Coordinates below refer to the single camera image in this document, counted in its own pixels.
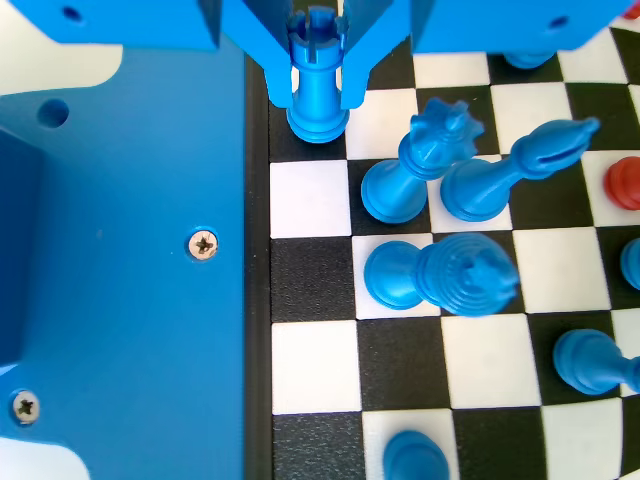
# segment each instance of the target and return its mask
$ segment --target blue panel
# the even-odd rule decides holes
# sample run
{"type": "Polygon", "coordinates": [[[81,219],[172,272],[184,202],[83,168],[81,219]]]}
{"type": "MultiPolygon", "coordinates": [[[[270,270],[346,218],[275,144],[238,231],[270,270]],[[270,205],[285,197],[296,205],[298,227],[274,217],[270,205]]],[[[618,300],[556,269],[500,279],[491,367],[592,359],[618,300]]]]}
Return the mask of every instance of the blue panel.
{"type": "Polygon", "coordinates": [[[409,35],[409,0],[345,0],[344,11],[341,106],[348,109],[364,101],[371,69],[409,35]]]}
{"type": "Polygon", "coordinates": [[[128,47],[211,50],[219,0],[10,0],[31,22],[60,43],[116,43],[128,47]]]}
{"type": "Polygon", "coordinates": [[[18,360],[42,153],[0,130],[0,369],[18,360]]]}
{"type": "Polygon", "coordinates": [[[553,52],[578,48],[630,0],[412,0],[415,52],[553,52]]]}
{"type": "Polygon", "coordinates": [[[0,97],[44,159],[21,363],[0,434],[74,450],[93,480],[243,475],[244,55],[125,50],[90,89],[0,97]],[[70,115],[37,123],[50,98],[70,115]],[[219,251],[196,263],[199,226],[219,251]],[[9,418],[16,389],[41,417],[9,418]]]}

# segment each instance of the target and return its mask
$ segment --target screw hole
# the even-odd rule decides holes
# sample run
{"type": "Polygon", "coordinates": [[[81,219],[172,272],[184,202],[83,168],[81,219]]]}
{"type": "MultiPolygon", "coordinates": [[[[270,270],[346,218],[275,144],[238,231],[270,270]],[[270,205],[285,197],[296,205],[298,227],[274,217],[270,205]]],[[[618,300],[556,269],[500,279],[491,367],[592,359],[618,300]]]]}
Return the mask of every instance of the screw hole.
{"type": "Polygon", "coordinates": [[[64,15],[64,18],[66,18],[70,22],[78,24],[83,22],[82,15],[80,15],[80,12],[73,7],[64,7],[62,9],[62,14],[64,15]]]}
{"type": "Polygon", "coordinates": [[[551,20],[551,23],[549,23],[549,32],[555,33],[561,28],[566,27],[567,23],[569,23],[569,17],[567,17],[566,15],[563,15],[562,17],[554,18],[553,20],[551,20]]]}
{"type": "Polygon", "coordinates": [[[62,100],[47,100],[38,110],[38,122],[47,128],[58,128],[69,118],[69,107],[62,100]]]}

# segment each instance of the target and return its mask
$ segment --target red pawn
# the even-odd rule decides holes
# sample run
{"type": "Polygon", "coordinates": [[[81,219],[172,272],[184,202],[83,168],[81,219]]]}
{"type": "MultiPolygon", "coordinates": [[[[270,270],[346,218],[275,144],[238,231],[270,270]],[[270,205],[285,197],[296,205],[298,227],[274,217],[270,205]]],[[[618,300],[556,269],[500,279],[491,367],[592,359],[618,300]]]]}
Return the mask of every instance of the red pawn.
{"type": "Polygon", "coordinates": [[[629,20],[635,20],[640,17],[640,2],[636,2],[623,16],[629,20]]]}
{"type": "Polygon", "coordinates": [[[625,157],[609,167],[604,176],[609,200],[626,210],[640,210],[640,157],[625,157]]]}

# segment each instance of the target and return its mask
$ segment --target blue chess piece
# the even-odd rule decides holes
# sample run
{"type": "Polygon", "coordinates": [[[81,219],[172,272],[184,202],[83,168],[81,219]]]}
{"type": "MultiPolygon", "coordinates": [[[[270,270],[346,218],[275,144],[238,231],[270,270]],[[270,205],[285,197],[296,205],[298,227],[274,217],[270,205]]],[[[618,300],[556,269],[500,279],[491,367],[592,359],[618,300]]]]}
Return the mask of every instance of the blue chess piece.
{"type": "Polygon", "coordinates": [[[384,223],[405,223],[427,203],[427,180],[440,178],[453,162],[476,153],[474,138],[484,128],[462,101],[448,105],[432,98],[398,147],[398,160],[385,160],[369,169],[362,180],[362,202],[384,223]]]}
{"type": "Polygon", "coordinates": [[[449,465],[442,450],[426,435],[406,430],[384,449],[385,480],[449,480],[449,465]]]}
{"type": "Polygon", "coordinates": [[[511,187],[518,181],[548,178],[580,160],[599,126],[595,118],[554,120],[520,138],[504,160],[458,162],[442,180],[442,203],[460,220],[489,220],[507,206],[511,187]]]}
{"type": "Polygon", "coordinates": [[[640,290],[640,238],[631,240],[622,249],[620,256],[622,275],[636,290],[640,290]]]}
{"type": "Polygon", "coordinates": [[[555,55],[556,52],[544,53],[505,53],[504,59],[511,66],[521,70],[531,70],[542,66],[547,60],[555,55]]]}
{"type": "Polygon", "coordinates": [[[336,86],[336,71],[344,57],[344,21],[331,8],[310,7],[308,22],[304,13],[297,12],[287,29],[291,62],[300,72],[287,120],[302,140],[330,142],[342,135],[349,120],[349,110],[340,108],[336,86]]]}
{"type": "Polygon", "coordinates": [[[406,242],[384,243],[367,259],[364,279],[371,296],[394,310],[426,300],[477,317],[507,305],[516,294],[518,272],[486,235],[458,233],[422,250],[406,242]]]}
{"type": "Polygon", "coordinates": [[[613,339],[598,330],[562,335],[553,363],[565,382],[586,395],[601,395],[621,383],[640,393],[640,357],[624,358],[613,339]]]}

